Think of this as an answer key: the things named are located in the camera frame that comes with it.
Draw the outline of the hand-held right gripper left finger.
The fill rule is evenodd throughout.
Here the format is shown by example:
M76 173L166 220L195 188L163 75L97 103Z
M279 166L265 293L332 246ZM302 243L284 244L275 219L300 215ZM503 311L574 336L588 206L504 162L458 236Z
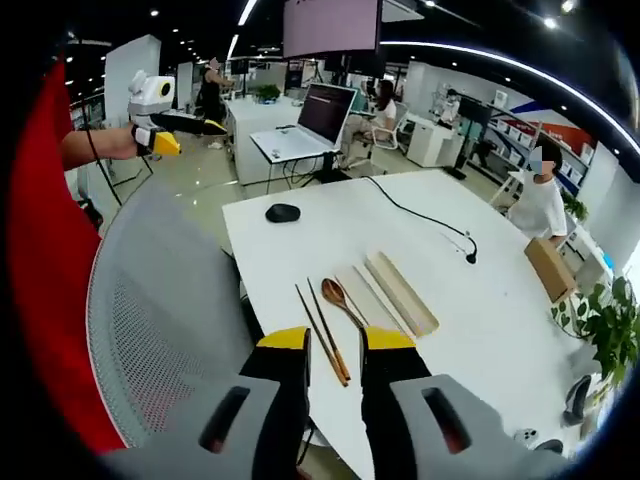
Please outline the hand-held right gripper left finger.
M239 374L205 385L142 446L115 451L116 479L294 479L309 418L311 332L263 337Z

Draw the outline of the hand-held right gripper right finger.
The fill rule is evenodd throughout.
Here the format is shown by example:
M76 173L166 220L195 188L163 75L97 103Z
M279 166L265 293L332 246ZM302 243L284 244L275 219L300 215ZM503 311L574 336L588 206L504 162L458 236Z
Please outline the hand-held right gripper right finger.
M498 412L449 375L432 375L413 340L361 329L361 413L378 479L557 479L561 455L508 436Z

